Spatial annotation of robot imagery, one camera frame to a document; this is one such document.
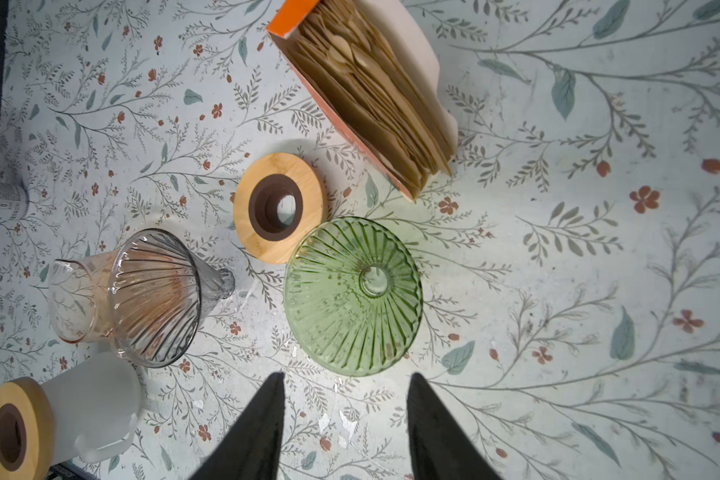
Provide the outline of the green glass dripper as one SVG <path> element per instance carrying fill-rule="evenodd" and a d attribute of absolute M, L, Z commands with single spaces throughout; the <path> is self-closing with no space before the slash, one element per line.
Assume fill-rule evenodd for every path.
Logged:
<path fill-rule="evenodd" d="M 312 230 L 289 260 L 284 309 L 310 359 L 340 375 L 375 375 L 399 361 L 418 333 L 421 276 L 389 229 L 336 218 Z"/>

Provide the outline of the frosted glass carafe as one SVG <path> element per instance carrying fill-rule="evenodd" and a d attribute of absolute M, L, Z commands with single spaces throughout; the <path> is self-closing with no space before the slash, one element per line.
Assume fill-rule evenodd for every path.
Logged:
<path fill-rule="evenodd" d="M 54 418 L 52 463 L 95 464 L 133 443 L 142 388 L 134 368 L 107 352 L 44 382 Z"/>

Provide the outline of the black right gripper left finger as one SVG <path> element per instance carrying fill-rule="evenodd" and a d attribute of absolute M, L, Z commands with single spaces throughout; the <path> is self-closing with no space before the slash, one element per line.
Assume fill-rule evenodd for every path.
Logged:
<path fill-rule="evenodd" d="M 216 449 L 191 479 L 276 479 L 284 430 L 285 374 L 262 383 Z"/>

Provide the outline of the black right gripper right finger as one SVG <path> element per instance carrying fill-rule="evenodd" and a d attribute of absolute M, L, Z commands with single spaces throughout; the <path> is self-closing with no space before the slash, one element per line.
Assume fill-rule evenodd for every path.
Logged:
<path fill-rule="evenodd" d="M 411 376 L 407 413 L 415 479 L 500 479 L 420 373 Z"/>

